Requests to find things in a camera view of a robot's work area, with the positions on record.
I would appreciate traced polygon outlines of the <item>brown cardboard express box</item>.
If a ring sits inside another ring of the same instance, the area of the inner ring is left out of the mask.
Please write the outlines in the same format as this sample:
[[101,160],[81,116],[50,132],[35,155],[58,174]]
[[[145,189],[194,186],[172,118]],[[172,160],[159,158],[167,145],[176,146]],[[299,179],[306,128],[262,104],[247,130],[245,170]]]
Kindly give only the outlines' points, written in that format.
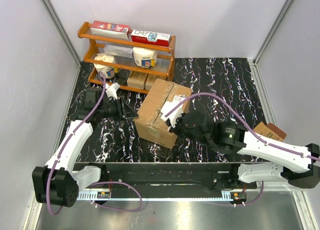
[[178,114],[187,113],[190,102],[185,102],[168,117],[165,115],[191,94],[189,87],[156,79],[138,110],[138,118],[134,119],[138,136],[163,147],[173,148],[177,135],[169,131],[166,121],[172,123]]

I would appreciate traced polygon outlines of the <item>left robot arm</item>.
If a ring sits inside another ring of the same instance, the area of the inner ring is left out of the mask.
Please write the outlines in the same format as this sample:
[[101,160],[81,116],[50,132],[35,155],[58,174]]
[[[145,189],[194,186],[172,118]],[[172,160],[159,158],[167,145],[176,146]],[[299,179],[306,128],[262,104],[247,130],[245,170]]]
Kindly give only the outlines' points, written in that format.
[[54,155],[43,167],[32,172],[33,188],[38,203],[72,207],[80,191],[94,184],[108,183],[106,165],[86,164],[74,173],[76,159],[98,124],[106,118],[129,120],[138,117],[123,97],[117,96],[118,84],[106,89],[89,88],[85,100],[75,112],[69,129]]

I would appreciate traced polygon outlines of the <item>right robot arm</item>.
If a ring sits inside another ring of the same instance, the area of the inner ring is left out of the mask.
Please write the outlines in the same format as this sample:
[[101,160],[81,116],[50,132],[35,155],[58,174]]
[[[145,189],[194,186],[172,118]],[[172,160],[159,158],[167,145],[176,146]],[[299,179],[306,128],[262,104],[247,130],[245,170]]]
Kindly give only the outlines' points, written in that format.
[[264,159],[263,163],[236,165],[227,176],[233,188],[257,181],[287,181],[294,187],[312,189],[320,182],[320,168],[314,165],[320,155],[319,145],[290,145],[249,131],[242,124],[215,122],[198,112],[182,113],[165,123],[170,132],[194,139],[215,152]]

